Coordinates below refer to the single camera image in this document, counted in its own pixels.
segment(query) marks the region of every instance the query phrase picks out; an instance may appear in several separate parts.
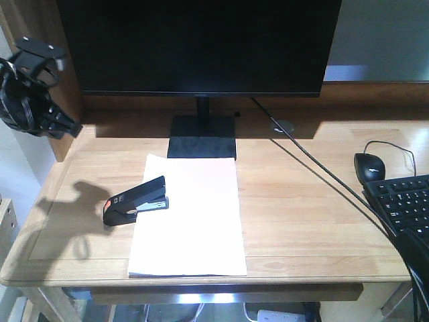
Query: monitor screen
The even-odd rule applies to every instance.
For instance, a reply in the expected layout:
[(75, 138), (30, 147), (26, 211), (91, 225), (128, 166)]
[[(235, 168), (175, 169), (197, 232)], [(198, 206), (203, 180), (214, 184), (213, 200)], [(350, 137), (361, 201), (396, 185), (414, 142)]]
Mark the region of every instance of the monitor screen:
[(57, 0), (84, 95), (320, 94), (341, 0)]

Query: black keyboard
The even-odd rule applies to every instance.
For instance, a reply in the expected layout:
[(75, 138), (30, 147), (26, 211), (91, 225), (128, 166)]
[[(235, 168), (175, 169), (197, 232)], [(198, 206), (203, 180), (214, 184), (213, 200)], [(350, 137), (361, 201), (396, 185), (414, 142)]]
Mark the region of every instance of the black keyboard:
[(363, 188), (396, 234), (409, 227), (429, 245), (429, 174), (368, 182)]

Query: stapler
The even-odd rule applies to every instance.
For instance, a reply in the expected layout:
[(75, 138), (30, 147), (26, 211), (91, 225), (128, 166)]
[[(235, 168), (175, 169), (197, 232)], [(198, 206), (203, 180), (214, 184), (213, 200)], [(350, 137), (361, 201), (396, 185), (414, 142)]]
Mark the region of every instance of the stapler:
[(135, 223), (142, 211), (167, 208), (166, 180), (160, 176), (109, 198), (103, 207), (103, 223), (108, 226)]

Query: power strip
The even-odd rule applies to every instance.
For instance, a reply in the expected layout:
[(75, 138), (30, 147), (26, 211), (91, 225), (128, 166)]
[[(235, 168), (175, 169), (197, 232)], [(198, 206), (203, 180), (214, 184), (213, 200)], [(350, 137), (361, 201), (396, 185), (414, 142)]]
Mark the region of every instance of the power strip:
[(257, 322), (306, 322), (305, 315), (259, 310)]

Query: paper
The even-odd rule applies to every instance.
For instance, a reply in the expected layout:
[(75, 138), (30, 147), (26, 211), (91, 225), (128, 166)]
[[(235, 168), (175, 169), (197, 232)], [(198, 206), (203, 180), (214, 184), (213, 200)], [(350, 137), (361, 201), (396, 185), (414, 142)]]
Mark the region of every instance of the paper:
[(162, 175), (170, 208), (137, 216), (128, 274), (246, 275), (234, 159), (149, 155), (143, 181)]

